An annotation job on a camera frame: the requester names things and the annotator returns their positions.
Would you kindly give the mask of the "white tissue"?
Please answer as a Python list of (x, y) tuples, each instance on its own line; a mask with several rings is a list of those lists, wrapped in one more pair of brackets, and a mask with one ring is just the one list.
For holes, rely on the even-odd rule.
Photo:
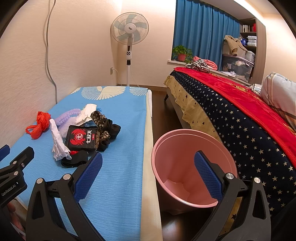
[(53, 138), (52, 152), (54, 153), (54, 159), (56, 161), (62, 160), (63, 158), (66, 158), (67, 160), (71, 160), (72, 157), (70, 155), (70, 150), (65, 146), (55, 121), (51, 118), (49, 120), (49, 123), (50, 123), (52, 138)]

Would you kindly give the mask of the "orange plastic bag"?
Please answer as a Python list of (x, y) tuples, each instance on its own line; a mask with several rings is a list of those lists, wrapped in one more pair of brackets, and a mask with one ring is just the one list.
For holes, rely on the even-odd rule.
[(36, 117), (36, 124), (27, 126), (25, 129), (26, 133), (28, 133), (32, 139), (38, 139), (41, 134), (48, 129), (50, 119), (51, 115), (49, 113), (39, 111)]

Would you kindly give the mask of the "purple bubble wrap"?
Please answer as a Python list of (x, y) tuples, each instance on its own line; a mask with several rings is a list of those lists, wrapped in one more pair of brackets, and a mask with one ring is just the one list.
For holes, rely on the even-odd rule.
[(75, 108), (66, 111), (65, 113), (54, 119), (62, 138), (66, 138), (69, 126), (76, 124), (77, 116), (80, 113), (81, 109)]

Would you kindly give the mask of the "black crab snack packet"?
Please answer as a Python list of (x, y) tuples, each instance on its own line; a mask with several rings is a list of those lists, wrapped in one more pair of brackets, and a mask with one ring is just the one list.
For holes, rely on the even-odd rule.
[(71, 151), (94, 151), (98, 148), (97, 127), (70, 125), (65, 145)]

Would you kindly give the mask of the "black floral cloth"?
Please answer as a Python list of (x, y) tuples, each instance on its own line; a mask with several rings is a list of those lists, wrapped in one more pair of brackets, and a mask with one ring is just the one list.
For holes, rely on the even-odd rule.
[(113, 123), (111, 119), (97, 110), (91, 114), (91, 119), (97, 126), (95, 148), (99, 152), (104, 152), (111, 141), (118, 136), (121, 126)]

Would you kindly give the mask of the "white paper bag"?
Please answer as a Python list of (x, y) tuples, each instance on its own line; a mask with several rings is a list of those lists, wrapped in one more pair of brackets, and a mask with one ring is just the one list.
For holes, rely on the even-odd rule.
[(80, 126), (86, 122), (92, 120), (91, 114), (96, 111), (97, 105), (96, 104), (86, 104), (86, 106), (81, 110), (80, 114), (76, 118), (75, 125)]

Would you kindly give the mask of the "pink trash bin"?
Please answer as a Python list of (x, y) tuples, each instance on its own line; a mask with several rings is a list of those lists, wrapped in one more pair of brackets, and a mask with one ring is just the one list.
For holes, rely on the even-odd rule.
[(152, 170), (157, 180), (159, 206), (172, 215), (217, 205), (194, 164), (197, 151), (225, 172), (237, 175), (235, 161), (224, 145), (212, 136), (191, 129), (162, 135), (152, 149)]

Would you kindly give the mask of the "red blanket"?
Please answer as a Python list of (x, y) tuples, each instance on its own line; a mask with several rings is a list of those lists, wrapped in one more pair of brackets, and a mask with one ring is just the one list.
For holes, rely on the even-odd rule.
[(211, 73), (185, 67), (176, 67), (172, 73), (184, 74), (194, 83), (206, 85), (234, 104), (275, 140), (295, 166), (295, 131), (261, 97), (242, 84)]

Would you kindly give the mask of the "plaid pillow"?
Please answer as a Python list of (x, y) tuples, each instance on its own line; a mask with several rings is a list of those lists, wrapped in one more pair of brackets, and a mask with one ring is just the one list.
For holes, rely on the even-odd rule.
[(260, 95), (295, 131), (295, 82), (272, 72), (262, 81)]

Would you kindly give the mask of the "clear storage box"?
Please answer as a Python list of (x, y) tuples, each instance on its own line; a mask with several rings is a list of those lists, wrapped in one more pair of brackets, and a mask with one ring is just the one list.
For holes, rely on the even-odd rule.
[(242, 57), (223, 55), (222, 56), (222, 71), (234, 72), (236, 78), (248, 82), (254, 64)]

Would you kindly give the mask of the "pink folded clothing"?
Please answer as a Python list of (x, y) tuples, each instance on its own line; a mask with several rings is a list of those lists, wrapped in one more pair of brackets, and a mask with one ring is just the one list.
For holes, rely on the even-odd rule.
[[(193, 57), (193, 61), (196, 62), (198, 60), (200, 60), (201, 58), (199, 58), (198, 56), (194, 56)], [(208, 66), (209, 69), (212, 69), (212, 70), (218, 70), (218, 66), (215, 62), (211, 61), (211, 60), (208, 60), (208, 59), (202, 59)]]

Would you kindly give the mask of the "striped clothing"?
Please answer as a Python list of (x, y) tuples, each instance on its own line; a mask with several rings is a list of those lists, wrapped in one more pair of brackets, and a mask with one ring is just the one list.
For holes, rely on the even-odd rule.
[(193, 70), (196, 70), (199, 72), (206, 72), (206, 73), (210, 72), (209, 66), (202, 59), (198, 59), (196, 61), (191, 61), (190, 63), (186, 64), (186, 68), (193, 69)]

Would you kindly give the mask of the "potted green plant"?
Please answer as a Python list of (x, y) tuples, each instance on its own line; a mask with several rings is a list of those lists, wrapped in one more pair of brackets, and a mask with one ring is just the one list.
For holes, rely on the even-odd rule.
[(186, 48), (183, 45), (175, 46), (172, 49), (172, 60), (176, 60), (179, 62), (189, 63), (193, 59), (193, 53), (191, 49)]

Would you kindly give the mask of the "white standing fan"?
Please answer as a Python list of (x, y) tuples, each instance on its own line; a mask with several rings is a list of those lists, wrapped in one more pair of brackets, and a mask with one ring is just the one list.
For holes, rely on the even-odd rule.
[(111, 25), (111, 35), (119, 44), (126, 45), (126, 85), (132, 77), (132, 47), (143, 41), (149, 32), (147, 19), (139, 13), (126, 12), (119, 15)]

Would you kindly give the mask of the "blue curtain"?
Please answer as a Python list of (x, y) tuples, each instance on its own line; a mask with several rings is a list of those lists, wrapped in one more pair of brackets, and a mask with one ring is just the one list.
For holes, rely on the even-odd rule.
[(239, 20), (201, 1), (176, 1), (173, 47), (184, 46), (194, 56), (211, 60), (222, 69), (226, 35), (239, 37)]

